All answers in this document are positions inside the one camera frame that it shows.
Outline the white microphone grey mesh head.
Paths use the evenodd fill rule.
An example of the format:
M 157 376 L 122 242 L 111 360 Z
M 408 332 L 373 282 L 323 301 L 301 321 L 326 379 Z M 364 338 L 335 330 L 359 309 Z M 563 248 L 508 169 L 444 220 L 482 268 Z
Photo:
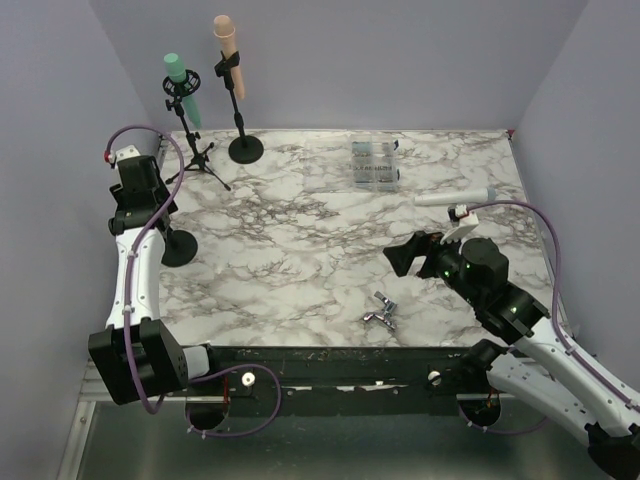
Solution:
M 487 187 L 476 190 L 464 190 L 444 193 L 434 193 L 416 196 L 416 206 L 448 206 L 457 204 L 482 204 L 494 201 L 497 193 L 494 188 Z

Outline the green microphone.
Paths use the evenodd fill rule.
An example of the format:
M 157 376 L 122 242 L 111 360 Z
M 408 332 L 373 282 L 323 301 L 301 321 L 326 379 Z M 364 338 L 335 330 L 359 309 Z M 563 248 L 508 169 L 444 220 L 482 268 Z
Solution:
M 170 97 L 170 105 L 176 113 L 181 112 L 185 118 L 188 118 L 195 128 L 200 128 L 201 115 L 194 98 L 200 86 L 199 75 L 188 70 L 176 53 L 166 54 L 163 61 L 166 70 L 163 89 Z

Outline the black tripod shock-mount stand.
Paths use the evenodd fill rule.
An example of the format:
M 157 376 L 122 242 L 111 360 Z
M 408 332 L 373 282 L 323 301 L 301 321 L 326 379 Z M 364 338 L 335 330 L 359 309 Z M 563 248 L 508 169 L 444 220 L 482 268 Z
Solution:
M 224 182 L 210 167 L 210 159 L 208 153 L 214 148 L 215 144 L 213 142 L 210 142 L 203 150 L 199 150 L 197 141 L 201 139 L 201 136 L 198 128 L 192 130 L 188 125 L 187 118 L 185 118 L 181 112 L 176 113 L 173 110 L 173 107 L 170 105 L 169 96 L 165 100 L 165 106 L 167 111 L 173 111 L 175 115 L 180 119 L 187 143 L 191 149 L 191 153 L 193 154 L 191 161 L 185 166 L 184 170 L 186 172 L 199 172 L 211 175 L 216 180 L 218 180 L 227 191 L 230 191 L 231 187 L 226 182 Z

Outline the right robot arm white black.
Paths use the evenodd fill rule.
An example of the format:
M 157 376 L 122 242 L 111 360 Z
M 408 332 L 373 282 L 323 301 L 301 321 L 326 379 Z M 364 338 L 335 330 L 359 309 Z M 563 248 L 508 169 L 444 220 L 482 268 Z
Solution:
M 464 362 L 469 390 L 489 385 L 509 393 L 563 426 L 587 447 L 591 460 L 613 479 L 639 476 L 639 393 L 586 352 L 531 294 L 508 279 L 509 260 L 488 238 L 445 242 L 440 232 L 416 232 L 386 247 L 395 274 L 408 274 L 415 258 L 422 279 L 439 278 L 472 308 L 492 335 L 534 360 L 529 369 L 502 347 Z

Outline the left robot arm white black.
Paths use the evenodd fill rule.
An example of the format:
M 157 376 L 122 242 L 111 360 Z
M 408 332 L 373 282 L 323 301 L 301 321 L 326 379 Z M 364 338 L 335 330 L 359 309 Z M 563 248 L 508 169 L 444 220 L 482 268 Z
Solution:
M 88 351 L 118 405 L 183 390 L 214 393 L 222 380 L 204 346 L 183 347 L 160 315 L 160 270 L 191 262 L 196 238 L 171 226 L 178 209 L 157 161 L 128 146 L 115 155 L 119 181 L 110 192 L 108 221 L 118 253 L 116 289 L 104 330 L 90 335 Z

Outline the black round-base microphone stand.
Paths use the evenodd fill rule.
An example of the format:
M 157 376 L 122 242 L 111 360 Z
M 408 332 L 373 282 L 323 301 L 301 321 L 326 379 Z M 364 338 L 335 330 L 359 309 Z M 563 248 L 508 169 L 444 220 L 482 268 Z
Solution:
M 161 263 L 170 268 L 182 267 L 190 263 L 198 252 L 198 242 L 186 230 L 168 227 L 164 235 L 165 250 Z

